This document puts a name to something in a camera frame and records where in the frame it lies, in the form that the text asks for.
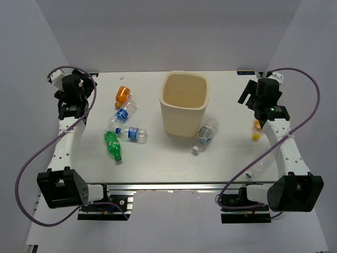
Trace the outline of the small orange yellow-cap bottle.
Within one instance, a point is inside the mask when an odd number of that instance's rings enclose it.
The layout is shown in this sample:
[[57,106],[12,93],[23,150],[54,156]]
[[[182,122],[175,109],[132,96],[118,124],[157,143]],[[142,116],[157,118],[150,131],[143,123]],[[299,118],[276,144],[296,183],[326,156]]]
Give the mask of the small orange yellow-cap bottle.
[[264,134],[260,123],[258,120],[255,120],[252,126],[252,140],[257,142],[260,137]]

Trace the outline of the orange plastic bottle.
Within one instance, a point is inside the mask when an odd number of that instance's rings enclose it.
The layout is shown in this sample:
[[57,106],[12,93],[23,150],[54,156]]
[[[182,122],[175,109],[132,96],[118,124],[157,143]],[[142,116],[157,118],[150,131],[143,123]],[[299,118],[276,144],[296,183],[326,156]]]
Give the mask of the orange plastic bottle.
[[129,98],[131,90],[125,86],[120,86],[115,97],[115,108],[119,109]]

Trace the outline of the clear bottle white cap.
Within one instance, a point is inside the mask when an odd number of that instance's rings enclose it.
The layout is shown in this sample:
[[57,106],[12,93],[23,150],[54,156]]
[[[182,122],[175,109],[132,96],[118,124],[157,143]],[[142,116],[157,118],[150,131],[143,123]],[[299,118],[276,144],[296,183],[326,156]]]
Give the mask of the clear bottle white cap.
[[213,139],[219,127],[219,122],[214,118],[208,118],[204,121],[197,135],[194,138],[192,153],[197,155],[203,152],[210,141]]

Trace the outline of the green plastic bottle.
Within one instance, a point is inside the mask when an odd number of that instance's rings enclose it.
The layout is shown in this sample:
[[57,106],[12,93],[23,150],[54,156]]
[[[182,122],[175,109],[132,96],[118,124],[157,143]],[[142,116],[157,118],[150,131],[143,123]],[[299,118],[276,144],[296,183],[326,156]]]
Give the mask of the green plastic bottle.
[[115,132],[107,131],[103,135],[109,154],[116,162],[122,161],[121,145]]

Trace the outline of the clear water bottle blue label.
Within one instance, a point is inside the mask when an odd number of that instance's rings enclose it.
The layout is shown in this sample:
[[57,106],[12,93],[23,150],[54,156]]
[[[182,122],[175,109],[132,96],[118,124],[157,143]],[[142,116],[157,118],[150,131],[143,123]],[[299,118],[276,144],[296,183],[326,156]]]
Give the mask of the clear water bottle blue label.
[[116,135],[124,141],[145,144],[148,139],[147,130],[131,126],[123,126],[115,129]]

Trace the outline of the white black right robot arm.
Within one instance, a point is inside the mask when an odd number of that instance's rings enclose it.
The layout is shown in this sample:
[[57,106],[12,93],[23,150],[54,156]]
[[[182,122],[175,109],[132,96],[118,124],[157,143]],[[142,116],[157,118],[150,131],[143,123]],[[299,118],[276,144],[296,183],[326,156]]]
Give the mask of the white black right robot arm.
[[322,177],[311,173],[298,150],[289,113],[277,103],[281,95],[277,80],[262,78],[248,81],[238,100],[254,111],[270,142],[278,170],[278,180],[273,185],[250,184],[238,196],[238,205],[244,210],[258,202],[275,212],[310,212],[324,186]]

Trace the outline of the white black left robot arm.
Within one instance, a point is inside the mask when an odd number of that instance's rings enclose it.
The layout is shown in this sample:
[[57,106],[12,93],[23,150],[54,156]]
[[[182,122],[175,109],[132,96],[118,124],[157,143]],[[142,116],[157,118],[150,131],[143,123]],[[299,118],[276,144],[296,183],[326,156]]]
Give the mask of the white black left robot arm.
[[75,170],[89,112],[88,98],[96,85],[79,70],[66,74],[58,69],[47,78],[58,89],[54,96],[58,100],[59,134],[46,172],[37,176],[39,189],[52,209],[93,202],[99,210],[106,210],[111,205],[106,185],[88,184]]

